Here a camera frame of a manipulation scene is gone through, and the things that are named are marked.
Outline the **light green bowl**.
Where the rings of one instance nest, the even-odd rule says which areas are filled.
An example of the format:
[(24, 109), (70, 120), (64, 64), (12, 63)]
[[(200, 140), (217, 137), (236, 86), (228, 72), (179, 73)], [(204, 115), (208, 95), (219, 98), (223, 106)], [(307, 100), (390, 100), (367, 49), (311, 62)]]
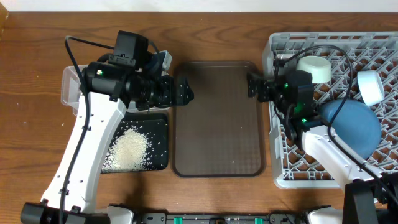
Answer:
[(312, 75), (312, 83), (326, 83), (331, 80), (331, 63), (319, 56), (302, 57), (297, 64), (297, 70), (308, 72)]

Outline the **dark blue plate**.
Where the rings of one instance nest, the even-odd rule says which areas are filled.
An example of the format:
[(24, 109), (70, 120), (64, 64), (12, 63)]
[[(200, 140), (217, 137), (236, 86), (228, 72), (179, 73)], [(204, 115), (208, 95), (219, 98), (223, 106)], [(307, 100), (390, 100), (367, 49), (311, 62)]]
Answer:
[(320, 116), (332, 121), (332, 133), (338, 135), (362, 159), (369, 158), (381, 141), (381, 124), (373, 111), (364, 103), (337, 99), (319, 107)]

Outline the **light blue bowl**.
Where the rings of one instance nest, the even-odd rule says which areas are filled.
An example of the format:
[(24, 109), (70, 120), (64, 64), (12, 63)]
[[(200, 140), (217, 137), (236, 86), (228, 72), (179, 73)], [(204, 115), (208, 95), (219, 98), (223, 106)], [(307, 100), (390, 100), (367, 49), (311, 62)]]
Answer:
[(384, 86), (377, 71), (358, 72), (358, 86), (364, 104), (373, 106), (384, 99)]

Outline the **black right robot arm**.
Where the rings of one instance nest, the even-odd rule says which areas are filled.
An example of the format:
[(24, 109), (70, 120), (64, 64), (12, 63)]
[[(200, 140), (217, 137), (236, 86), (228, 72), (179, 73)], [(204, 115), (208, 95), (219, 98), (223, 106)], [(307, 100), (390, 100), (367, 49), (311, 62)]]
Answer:
[(274, 80), (248, 72), (248, 96), (271, 101), (289, 140), (317, 160), (344, 191), (343, 209), (319, 207), (303, 214), (304, 223), (397, 223), (397, 174), (387, 174), (355, 153), (315, 112), (308, 72)]

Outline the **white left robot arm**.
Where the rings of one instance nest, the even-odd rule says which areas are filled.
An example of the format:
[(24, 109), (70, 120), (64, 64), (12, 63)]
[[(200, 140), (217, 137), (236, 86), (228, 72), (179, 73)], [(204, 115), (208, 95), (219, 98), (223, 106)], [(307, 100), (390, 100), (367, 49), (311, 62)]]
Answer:
[(139, 111), (185, 106), (194, 94), (184, 79), (167, 74), (172, 56), (148, 48), (146, 37), (119, 31), (114, 46), (76, 70), (81, 96), (75, 125), (58, 170), (40, 202), (27, 202), (22, 223), (133, 223), (134, 212), (120, 205), (96, 209), (101, 169), (131, 103)]

